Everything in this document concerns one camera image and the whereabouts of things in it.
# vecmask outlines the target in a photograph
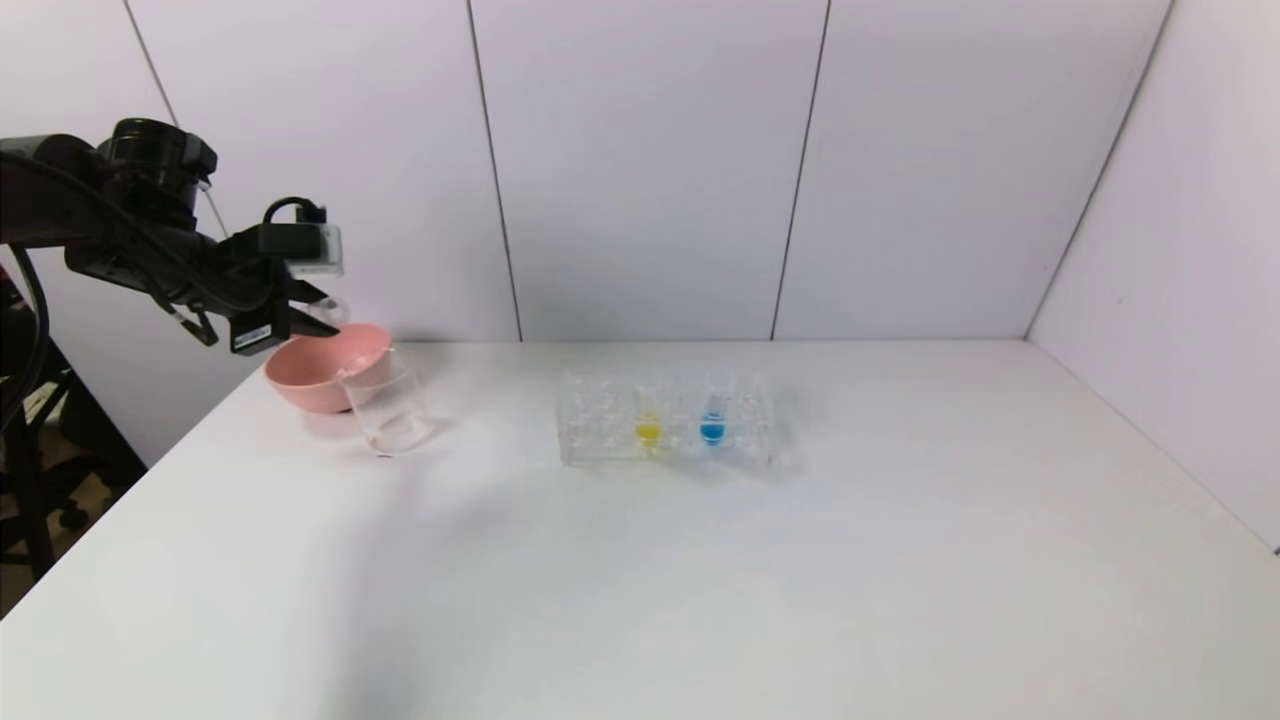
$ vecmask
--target white table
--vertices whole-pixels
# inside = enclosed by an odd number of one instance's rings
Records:
[[[0,624],[0,717],[1280,717],[1280,560],[1032,346],[408,347],[429,447],[250,378]],[[765,370],[783,457],[561,466],[559,373],[637,363]]]

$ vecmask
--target black cable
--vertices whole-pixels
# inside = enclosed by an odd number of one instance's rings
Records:
[[[27,283],[27,302],[36,310],[36,342],[31,346],[27,365],[17,378],[15,395],[0,406],[0,432],[8,428],[9,421],[22,410],[27,393],[40,379],[40,372],[45,366],[45,356],[49,355],[49,304],[45,302],[45,288],[40,284],[40,277],[36,275],[36,268],[31,264],[27,250],[24,247],[12,250],[14,259],[18,260],[22,279]]]
[[[160,306],[160,309],[164,310],[170,318],[177,320],[178,324],[182,325],[184,331],[192,334],[192,337],[198,340],[206,347],[212,346],[214,343],[218,342],[218,336],[214,334],[214,328],[212,325],[209,324],[209,318],[205,315],[204,309],[197,310],[197,315],[200,316],[201,322],[201,324],[197,325],[189,318],[179,313],[178,309],[173,306],[173,302],[169,302],[169,299],[164,296],[164,291],[160,290],[160,286],[157,286],[154,279],[151,279],[151,275],[143,273],[141,269],[137,268],[129,268],[129,270],[133,273],[133,277],[136,277],[138,282],[142,283],[142,287],[146,288],[147,295],[151,296],[152,302]]]
[[[111,217],[111,219],[116,220],[118,223],[132,231],[134,234],[137,234],[140,238],[146,241],[152,250],[163,255],[166,260],[169,260],[169,263],[172,263],[174,268],[179,269],[179,272],[183,272],[183,275],[187,278],[187,281],[192,286],[195,286],[196,290],[207,295],[211,300],[216,300],[221,305],[225,305],[227,307],[232,310],[238,310],[241,313],[257,310],[259,307],[262,306],[264,302],[270,300],[271,288],[266,288],[266,291],[262,293],[262,297],[252,301],[233,300],[230,297],[223,296],[221,291],[215,290],[211,286],[206,284],[205,279],[201,278],[198,273],[186,272],[187,270],[186,261],[182,259],[182,256],[174,252],[172,247],[156,240],[156,237],[152,236],[151,232],[147,231],[145,227],[142,227],[142,224],[138,223],[132,215],[129,215],[122,208],[118,208],[114,202],[104,197],[101,192],[81,182],[81,179],[77,178],[76,176],[72,176],[70,173],[65,173],[51,165],[37,163],[36,160],[13,152],[0,152],[0,161],[10,163],[14,165],[22,165],[23,168],[35,170],[45,177],[52,178],[63,183],[64,186],[74,190],[87,200],[92,201],[100,209],[105,210],[106,214]]]
[[[316,206],[315,202],[307,200],[306,197],[298,197],[297,195],[291,195],[288,197],[282,197],[275,202],[271,202],[266,208],[266,213],[262,214],[262,224],[264,225],[270,224],[271,218],[275,217],[275,211],[279,210],[280,208],[287,208],[289,205],[301,205],[303,211],[306,211],[307,214],[316,214],[320,211],[320,208]]]

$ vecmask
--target yellow liquid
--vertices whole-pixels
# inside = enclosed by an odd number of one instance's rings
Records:
[[[636,418],[636,439],[645,447],[655,447],[662,438],[662,423],[653,415]]]

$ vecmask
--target robotic arm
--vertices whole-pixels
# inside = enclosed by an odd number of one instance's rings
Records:
[[[262,224],[216,242],[196,232],[192,214],[216,167],[202,140],[147,119],[122,120],[97,149],[69,135],[0,140],[0,241],[33,291],[26,250],[64,247],[68,269],[148,295],[205,345],[218,342],[207,314],[225,316],[239,355],[292,334],[335,334],[289,305],[328,297],[302,277],[342,274],[340,234],[325,209],[287,197]],[[288,205],[298,206],[297,222],[273,223]]]

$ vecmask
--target white wall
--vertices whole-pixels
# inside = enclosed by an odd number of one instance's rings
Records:
[[[466,0],[132,0],[229,232],[328,205],[316,284],[398,340],[517,340]]]
[[[0,137],[65,132],[96,145],[122,118],[169,119],[120,3],[9,0],[0,17]],[[204,199],[196,217],[221,236]],[[60,250],[32,260],[54,342],[147,464],[261,361],[200,345],[146,296],[69,272]],[[3,261],[22,287],[8,250]]]
[[[1030,340],[1280,546],[1280,3],[1174,4]]]
[[[1023,337],[1167,0],[833,0],[776,337]]]
[[[824,0],[472,0],[526,340],[767,340]]]

